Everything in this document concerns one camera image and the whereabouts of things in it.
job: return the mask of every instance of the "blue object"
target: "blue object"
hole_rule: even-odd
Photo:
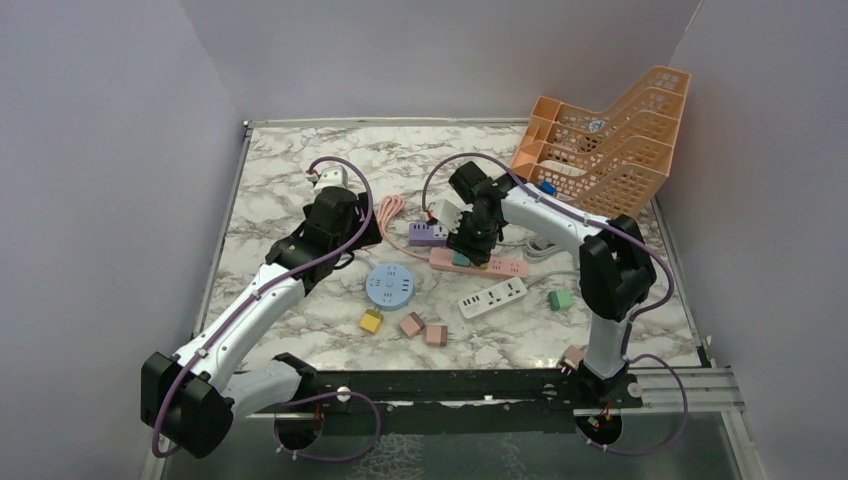
[[[457,267],[470,267],[471,266],[471,260],[469,260],[468,257],[466,257],[465,255],[463,255],[459,252],[455,252],[453,254],[453,259],[451,260],[451,263],[454,264],[454,266],[457,266]]]
[[[384,263],[371,270],[365,280],[365,293],[381,310],[403,308],[415,294],[412,272],[397,263]]]
[[[539,190],[541,190],[542,193],[547,193],[548,195],[556,195],[556,187],[548,182],[540,183]]]

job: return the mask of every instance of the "screw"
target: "screw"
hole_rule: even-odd
[[[633,398],[640,398],[642,396],[642,385],[636,382],[631,383],[627,386],[627,393]]]

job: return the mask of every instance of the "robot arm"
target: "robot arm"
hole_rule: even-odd
[[[339,168],[322,172],[317,186]],[[338,182],[321,188],[315,202],[303,209],[305,221],[274,243],[250,285],[217,320],[172,356],[157,352],[147,359],[141,372],[144,423],[154,426],[160,409],[166,408],[161,432],[201,458],[220,444],[234,418],[294,396],[301,372],[290,363],[275,360],[260,370],[234,373],[271,325],[332,273],[341,253],[290,278],[283,275],[338,250],[362,228],[367,196],[345,188],[345,179],[339,175]],[[380,241],[372,215],[365,233],[346,252]],[[205,347],[213,336],[217,340]],[[178,387],[165,402],[175,382]]]
[[[472,209],[441,209],[458,215],[448,220],[458,227],[448,235],[447,246],[475,265],[488,261],[491,249],[503,239],[502,230],[507,224],[531,230],[579,258],[580,291],[593,315],[586,356],[577,373],[587,397],[598,401],[609,398],[627,373],[624,354],[630,336],[630,315],[648,297],[657,275],[644,251],[590,223],[606,223],[641,242],[636,221],[626,215],[607,220],[552,197],[541,202],[543,194],[532,184],[527,184],[526,189],[518,188],[510,175],[493,180],[472,162],[457,169],[449,182]],[[551,204],[583,221],[564,215]]]

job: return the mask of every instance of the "pink power strip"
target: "pink power strip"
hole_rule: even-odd
[[[434,270],[447,272],[468,273],[490,278],[527,278],[530,266],[524,260],[516,258],[496,257],[492,255],[486,268],[458,267],[453,264],[455,252],[448,248],[433,247],[430,249],[430,267]]]

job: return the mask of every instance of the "orange plastic basket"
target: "orange plastic basket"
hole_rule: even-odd
[[[646,110],[680,120],[689,90],[690,75],[673,68],[656,66],[648,70],[627,92],[606,110],[593,112],[548,97],[539,97],[531,115],[565,126],[595,132],[619,115]]]
[[[668,178],[672,153],[671,145],[639,136],[593,153],[539,141],[519,148],[512,170],[536,185],[550,183],[557,198],[587,212],[635,218]]]
[[[512,170],[588,212],[637,216],[670,173],[689,81],[653,67],[602,112],[539,97]]]

